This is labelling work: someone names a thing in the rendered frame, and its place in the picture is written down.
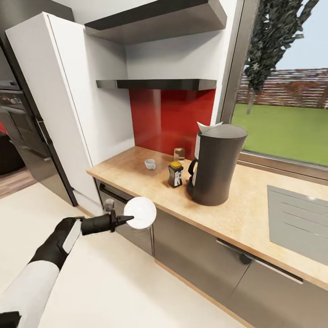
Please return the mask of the coffee cup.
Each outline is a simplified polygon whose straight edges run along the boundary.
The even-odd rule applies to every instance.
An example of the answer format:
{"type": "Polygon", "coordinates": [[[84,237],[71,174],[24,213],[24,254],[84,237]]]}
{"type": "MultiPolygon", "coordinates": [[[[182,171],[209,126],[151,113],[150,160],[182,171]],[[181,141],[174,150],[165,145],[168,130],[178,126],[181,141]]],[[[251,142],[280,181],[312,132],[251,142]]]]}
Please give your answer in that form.
{"type": "Polygon", "coordinates": [[[156,165],[155,165],[155,160],[154,159],[147,159],[145,161],[145,165],[148,169],[155,169],[156,165]]]}

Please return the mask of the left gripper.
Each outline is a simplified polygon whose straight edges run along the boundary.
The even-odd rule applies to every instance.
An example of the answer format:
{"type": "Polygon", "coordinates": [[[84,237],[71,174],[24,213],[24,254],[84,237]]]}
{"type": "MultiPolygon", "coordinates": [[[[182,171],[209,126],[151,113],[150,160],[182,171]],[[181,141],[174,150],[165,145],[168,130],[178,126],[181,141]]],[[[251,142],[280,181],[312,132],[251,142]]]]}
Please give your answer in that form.
{"type": "Polygon", "coordinates": [[[134,216],[116,216],[115,210],[111,210],[109,215],[101,215],[94,217],[94,233],[105,231],[115,232],[118,225],[133,220],[134,216]]]}

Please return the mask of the paper coffee filter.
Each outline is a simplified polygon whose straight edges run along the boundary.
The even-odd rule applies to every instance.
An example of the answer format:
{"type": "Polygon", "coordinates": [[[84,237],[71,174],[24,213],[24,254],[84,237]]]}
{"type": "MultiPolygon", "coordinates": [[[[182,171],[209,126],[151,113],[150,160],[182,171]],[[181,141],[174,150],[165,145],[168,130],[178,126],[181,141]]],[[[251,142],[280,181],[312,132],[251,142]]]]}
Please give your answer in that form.
{"type": "Polygon", "coordinates": [[[213,127],[215,127],[215,126],[218,126],[218,125],[221,125],[221,124],[222,124],[222,122],[219,123],[219,124],[216,124],[216,125],[214,125],[214,126],[205,126],[205,125],[203,125],[203,124],[201,124],[201,123],[198,123],[198,126],[199,126],[199,128],[200,128],[200,131],[201,131],[202,133],[204,133],[204,132],[210,130],[211,128],[213,128],[213,127]]]}

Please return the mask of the saucer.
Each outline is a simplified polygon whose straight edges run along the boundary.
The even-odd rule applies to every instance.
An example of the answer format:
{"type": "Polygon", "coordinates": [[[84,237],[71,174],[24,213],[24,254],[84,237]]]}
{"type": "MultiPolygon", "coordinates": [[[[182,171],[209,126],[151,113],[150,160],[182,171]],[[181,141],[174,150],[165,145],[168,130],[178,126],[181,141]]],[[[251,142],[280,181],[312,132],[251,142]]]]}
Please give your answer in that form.
{"type": "Polygon", "coordinates": [[[135,197],[127,203],[124,216],[134,216],[133,220],[128,220],[126,223],[135,229],[144,229],[154,222],[156,206],[146,197],[135,197]]]}

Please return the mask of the bottle of coffee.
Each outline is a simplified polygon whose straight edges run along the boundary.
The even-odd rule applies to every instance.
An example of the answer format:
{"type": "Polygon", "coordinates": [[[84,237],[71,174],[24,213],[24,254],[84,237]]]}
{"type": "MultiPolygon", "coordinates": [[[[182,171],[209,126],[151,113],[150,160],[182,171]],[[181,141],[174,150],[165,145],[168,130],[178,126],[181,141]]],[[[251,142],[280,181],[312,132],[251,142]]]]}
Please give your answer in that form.
{"type": "Polygon", "coordinates": [[[169,168],[169,180],[168,184],[173,188],[182,185],[181,174],[183,172],[184,167],[179,162],[175,161],[168,165],[169,168]]]}

